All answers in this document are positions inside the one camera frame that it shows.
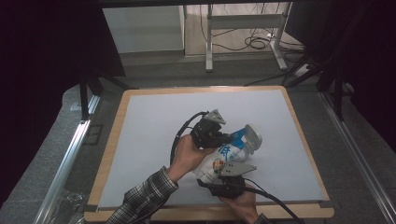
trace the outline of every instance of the white surface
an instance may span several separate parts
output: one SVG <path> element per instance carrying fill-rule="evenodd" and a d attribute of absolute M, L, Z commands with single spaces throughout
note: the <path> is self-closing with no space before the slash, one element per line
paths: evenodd
<path fill-rule="evenodd" d="M 119 53 L 183 49 L 180 10 L 179 6 L 103 9 Z"/>
<path fill-rule="evenodd" d="M 121 129 L 109 178 L 99 207 L 117 207 L 123 194 L 169 165 L 175 134 L 192 115 L 218 109 L 232 133 L 247 123 L 262 134 L 262 146 L 246 161 L 258 167 L 245 174 L 282 201 L 322 200 L 301 138 L 281 91 L 207 92 L 133 96 Z M 184 176 L 167 204 L 220 203 Z M 262 196 L 258 202 L 268 201 Z"/>

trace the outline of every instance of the white board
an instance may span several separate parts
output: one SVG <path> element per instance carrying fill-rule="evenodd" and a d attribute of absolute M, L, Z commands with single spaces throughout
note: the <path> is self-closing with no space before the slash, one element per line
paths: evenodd
<path fill-rule="evenodd" d="M 257 170 L 244 175 L 281 201 L 323 200 L 283 94 L 279 90 L 200 92 L 132 96 L 99 208 L 118 207 L 126 191 L 169 166 L 175 135 L 186 120 L 200 111 L 218 109 L 227 121 L 223 133 L 252 123 L 262 146 L 246 161 Z M 199 118 L 191 123 L 193 126 Z M 178 182 L 172 204 L 221 203 L 197 185 L 193 173 Z M 257 196 L 257 202 L 268 202 Z"/>

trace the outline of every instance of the metal frame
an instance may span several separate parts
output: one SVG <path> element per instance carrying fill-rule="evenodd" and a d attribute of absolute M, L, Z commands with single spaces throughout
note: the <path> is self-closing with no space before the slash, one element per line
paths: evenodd
<path fill-rule="evenodd" d="M 89 104 L 90 115 L 93 114 L 99 103 L 99 100 L 100 97 L 96 95 L 91 98 Z M 64 184 L 66 183 L 67 177 L 69 176 L 70 171 L 73 168 L 74 161 L 81 147 L 85 133 L 90 127 L 90 118 L 91 116 L 89 116 L 86 120 L 82 120 L 81 123 L 78 125 L 75 135 L 73 136 L 69 148 L 67 149 L 66 154 L 64 155 L 64 159 L 62 160 L 62 163 L 58 169 L 58 172 L 53 178 L 52 184 L 49 187 L 49 191 L 47 192 L 47 195 L 44 198 L 40 209 L 38 210 L 34 223 L 41 224 L 49 222 L 49 218 L 53 213 L 55 204 L 57 203 L 57 200 L 62 193 Z"/>
<path fill-rule="evenodd" d="M 285 60 L 279 52 L 279 42 L 289 16 L 290 4 L 291 2 L 286 4 L 282 14 L 233 16 L 213 16 L 212 5 L 207 5 L 206 72 L 213 71 L 212 30 L 252 28 L 278 28 L 275 41 L 271 41 L 270 46 L 280 70 L 287 70 Z"/>
<path fill-rule="evenodd" d="M 361 175 L 363 176 L 364 181 L 367 184 L 367 187 L 372 192 L 376 202 L 378 203 L 379 208 L 381 209 L 385 219 L 389 224 L 396 223 L 396 208 L 393 204 L 392 199 L 388 196 L 387 192 L 384 190 L 384 187 L 376 178 L 373 170 L 370 168 L 369 163 L 366 159 L 364 159 L 361 150 L 350 134 L 347 126 L 343 121 L 341 121 L 336 113 L 332 110 L 332 99 L 330 98 L 328 93 L 320 92 L 320 97 L 325 104 L 327 111 L 332 118 L 332 121 L 335 124 L 336 129 L 341 134 L 344 142 L 346 143 L 346 147 L 358 167 Z"/>

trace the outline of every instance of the gray floor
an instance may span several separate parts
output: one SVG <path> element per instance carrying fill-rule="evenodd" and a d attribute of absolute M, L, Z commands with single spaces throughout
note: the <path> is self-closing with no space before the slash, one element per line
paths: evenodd
<path fill-rule="evenodd" d="M 139 88 L 241 86 L 280 74 L 271 53 L 217 56 L 213 73 L 205 72 L 202 57 L 185 58 L 172 53 L 127 54 L 122 55 L 122 62 L 127 77 L 120 79 Z M 327 223 L 387 223 L 316 92 L 317 79 L 312 77 L 288 89 L 288 93 L 325 187 L 332 202 L 337 205 L 334 217 L 328 219 Z M 105 91 L 92 117 L 90 135 L 85 139 L 64 187 L 65 194 L 69 196 L 89 195 L 123 92 L 112 83 L 103 79 L 101 81 Z M 275 78 L 259 84 L 278 85 L 280 81 L 281 78 Z M 32 223 L 35 219 L 77 128 L 80 114 L 74 110 L 74 103 L 78 103 L 78 87 L 64 94 L 64 107 L 34 161 L 3 205 L 0 223 Z M 395 201 L 396 177 L 392 175 L 396 171 L 395 153 L 356 111 L 348 98 L 344 99 L 343 108 L 345 123 L 390 198 Z M 73 214 L 66 211 L 67 206 L 61 208 L 54 223 L 65 223 Z M 68 217 L 60 217 L 61 214 L 68 214 Z M 320 222 L 307 220 L 307 223 Z"/>

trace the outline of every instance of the wall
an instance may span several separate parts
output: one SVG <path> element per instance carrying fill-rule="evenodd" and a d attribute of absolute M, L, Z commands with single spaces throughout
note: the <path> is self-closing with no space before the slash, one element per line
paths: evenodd
<path fill-rule="evenodd" d="M 121 7 L 103 11 L 119 53 L 184 49 L 182 7 Z"/>

